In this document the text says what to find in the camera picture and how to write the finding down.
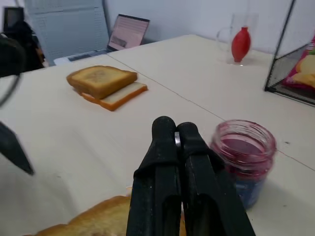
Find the red bulb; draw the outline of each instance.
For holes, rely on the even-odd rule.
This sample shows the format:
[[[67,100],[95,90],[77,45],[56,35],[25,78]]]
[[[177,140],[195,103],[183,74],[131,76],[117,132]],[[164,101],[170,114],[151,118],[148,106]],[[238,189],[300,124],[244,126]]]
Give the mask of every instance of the red bulb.
[[[248,27],[242,29],[235,35],[232,41],[232,55],[234,61],[240,63],[251,48],[251,36]]]

